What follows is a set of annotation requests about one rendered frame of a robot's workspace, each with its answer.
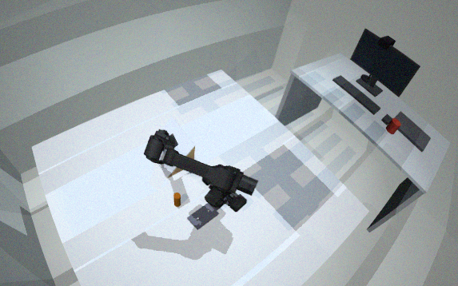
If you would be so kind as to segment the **brown cylinder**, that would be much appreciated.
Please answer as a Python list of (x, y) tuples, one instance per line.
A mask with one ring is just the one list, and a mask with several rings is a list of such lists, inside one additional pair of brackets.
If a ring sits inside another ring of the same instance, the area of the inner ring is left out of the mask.
[(174, 193), (174, 205), (175, 207), (179, 207), (181, 205), (181, 194), (180, 193)]

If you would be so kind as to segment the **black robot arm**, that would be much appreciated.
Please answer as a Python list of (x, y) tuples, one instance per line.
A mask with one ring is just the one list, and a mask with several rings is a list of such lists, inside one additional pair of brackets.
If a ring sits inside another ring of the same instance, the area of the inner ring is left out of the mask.
[[(240, 190), (252, 196), (258, 180), (243, 175), (240, 169), (233, 166), (210, 166), (180, 154), (174, 149), (178, 143), (172, 134), (169, 135), (165, 129), (159, 129), (154, 135), (150, 135), (144, 152), (146, 158), (153, 163), (176, 166), (208, 179), (213, 186), (207, 192), (205, 200), (215, 208), (220, 208), (225, 203), (225, 192), (235, 193)], [(159, 160), (165, 149), (167, 151), (163, 160)]]

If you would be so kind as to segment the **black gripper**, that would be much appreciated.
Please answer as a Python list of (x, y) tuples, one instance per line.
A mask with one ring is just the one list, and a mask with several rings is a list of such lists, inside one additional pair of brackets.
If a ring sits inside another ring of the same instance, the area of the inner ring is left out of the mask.
[[(213, 186), (211, 182), (208, 179), (205, 179), (204, 177), (202, 177), (201, 181), (205, 185), (209, 185), (209, 189), (211, 189), (211, 187)], [(247, 202), (247, 199), (245, 199), (241, 194), (238, 195), (237, 193), (229, 192), (225, 192), (225, 194), (225, 197), (227, 199), (225, 200), (224, 204), (227, 204), (235, 212), (240, 211)]]

